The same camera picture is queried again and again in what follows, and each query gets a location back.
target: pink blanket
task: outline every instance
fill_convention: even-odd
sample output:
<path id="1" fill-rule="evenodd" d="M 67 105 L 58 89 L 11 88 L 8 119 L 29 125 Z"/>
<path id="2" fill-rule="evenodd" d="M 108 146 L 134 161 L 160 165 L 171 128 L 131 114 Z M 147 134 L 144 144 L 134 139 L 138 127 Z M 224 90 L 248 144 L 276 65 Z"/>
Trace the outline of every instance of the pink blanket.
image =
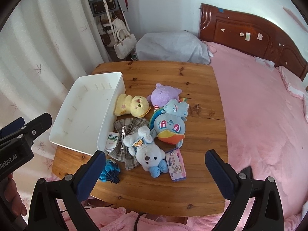
<path id="1" fill-rule="evenodd" d="M 126 213 L 125 208 L 91 208 L 87 210 L 95 225 L 101 231 L 133 231 L 138 214 L 136 212 Z M 67 212 L 63 218 L 70 231 L 77 231 Z M 184 224 L 174 222 L 156 222 L 140 217 L 137 230 L 146 231 L 193 231 Z"/>
<path id="2" fill-rule="evenodd" d="M 286 91 L 276 69 L 270 71 L 237 50 L 207 44 L 214 53 L 211 66 L 224 109 L 229 164 L 237 172 L 251 166 L 255 179 L 275 178 L 285 230 L 294 230 L 308 192 L 308 124 L 303 101 Z M 252 201 L 238 230 L 251 206 Z M 220 216 L 189 218 L 187 225 L 211 230 Z"/>

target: wooden headboard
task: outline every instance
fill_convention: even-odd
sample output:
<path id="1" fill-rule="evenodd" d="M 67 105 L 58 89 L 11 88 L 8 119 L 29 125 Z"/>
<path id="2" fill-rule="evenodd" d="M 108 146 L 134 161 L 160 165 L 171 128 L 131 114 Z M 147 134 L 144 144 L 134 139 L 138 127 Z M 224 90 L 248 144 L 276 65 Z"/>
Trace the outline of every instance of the wooden headboard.
<path id="1" fill-rule="evenodd" d="M 304 80 L 308 65 L 292 39 L 261 17 L 201 4 L 199 39 L 283 65 Z"/>

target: plaid bow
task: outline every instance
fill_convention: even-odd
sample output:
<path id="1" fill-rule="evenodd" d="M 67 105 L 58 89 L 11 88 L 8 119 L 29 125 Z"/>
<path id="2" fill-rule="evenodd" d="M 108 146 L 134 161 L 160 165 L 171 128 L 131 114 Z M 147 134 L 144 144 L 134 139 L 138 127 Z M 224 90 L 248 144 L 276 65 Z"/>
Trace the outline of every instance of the plaid bow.
<path id="1" fill-rule="evenodd" d="M 120 134 L 120 141 L 114 150 L 112 150 L 109 156 L 117 161 L 125 162 L 125 169 L 131 170 L 134 167 L 139 165 L 135 156 L 132 156 L 128 152 L 128 148 L 124 149 L 124 152 L 121 152 L 121 144 L 122 144 L 122 127 L 126 126 L 126 135 L 131 135 L 138 131 L 138 128 L 149 125 L 149 122 L 145 118 L 125 118 L 114 123 L 114 126 L 117 132 Z"/>

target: blue bow tie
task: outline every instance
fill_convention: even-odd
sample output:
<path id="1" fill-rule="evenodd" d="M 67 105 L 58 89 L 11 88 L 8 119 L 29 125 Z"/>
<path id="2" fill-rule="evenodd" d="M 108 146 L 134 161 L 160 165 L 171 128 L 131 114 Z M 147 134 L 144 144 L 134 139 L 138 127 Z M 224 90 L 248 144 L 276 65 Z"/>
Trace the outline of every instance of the blue bow tie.
<path id="1" fill-rule="evenodd" d="M 156 167 L 149 168 L 150 174 L 153 178 L 158 177 L 161 172 L 168 173 L 168 166 L 166 160 L 161 160 Z"/>

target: white plastic bin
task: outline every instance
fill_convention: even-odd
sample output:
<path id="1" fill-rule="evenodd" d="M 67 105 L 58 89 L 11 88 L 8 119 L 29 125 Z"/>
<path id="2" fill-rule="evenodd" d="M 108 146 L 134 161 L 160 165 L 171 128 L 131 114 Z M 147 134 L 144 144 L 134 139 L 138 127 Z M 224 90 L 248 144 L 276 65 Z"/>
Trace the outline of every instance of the white plastic bin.
<path id="1" fill-rule="evenodd" d="M 104 151 L 116 121 L 116 101 L 123 93 L 121 72 L 79 77 L 61 106 L 49 140 L 88 155 Z"/>

